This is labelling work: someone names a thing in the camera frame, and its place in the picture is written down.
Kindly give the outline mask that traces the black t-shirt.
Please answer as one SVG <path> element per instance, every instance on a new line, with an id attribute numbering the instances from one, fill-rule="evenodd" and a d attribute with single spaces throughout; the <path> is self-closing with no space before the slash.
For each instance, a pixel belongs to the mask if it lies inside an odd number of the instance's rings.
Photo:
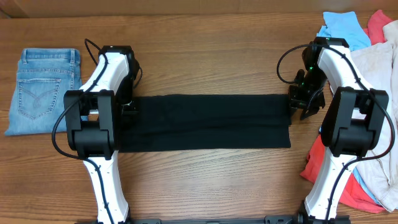
<path id="1" fill-rule="evenodd" d="M 134 99 L 123 153 L 290 148 L 287 95 L 165 95 Z"/>

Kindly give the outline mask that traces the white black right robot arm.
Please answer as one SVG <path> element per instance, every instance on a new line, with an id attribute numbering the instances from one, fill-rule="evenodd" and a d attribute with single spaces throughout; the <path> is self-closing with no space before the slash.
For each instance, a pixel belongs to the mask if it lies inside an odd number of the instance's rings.
<path id="1" fill-rule="evenodd" d="M 382 126 L 390 128 L 390 152 L 396 132 L 387 112 L 389 96 L 376 90 L 360 74 L 352 61 L 347 41 L 316 37 L 303 44 L 305 65 L 289 82 L 289 105 L 302 111 L 306 119 L 325 107 L 323 88 L 333 87 L 333 99 L 321 125 L 325 147 L 322 166 L 311 192 L 302 202 L 291 223 L 350 223 L 347 216 L 336 214 L 338 202 L 357 163 L 366 161 L 374 149 Z"/>

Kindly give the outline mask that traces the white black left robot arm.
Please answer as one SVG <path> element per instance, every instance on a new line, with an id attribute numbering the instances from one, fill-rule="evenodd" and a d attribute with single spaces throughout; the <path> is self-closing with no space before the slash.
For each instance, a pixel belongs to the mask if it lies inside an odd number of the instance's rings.
<path id="1" fill-rule="evenodd" d="M 118 169 L 118 134 L 139 63 L 128 45 L 105 45 L 98 64 L 79 90 L 64 96 L 67 139 L 91 179 L 98 206 L 97 223 L 130 223 L 129 205 L 123 195 Z"/>

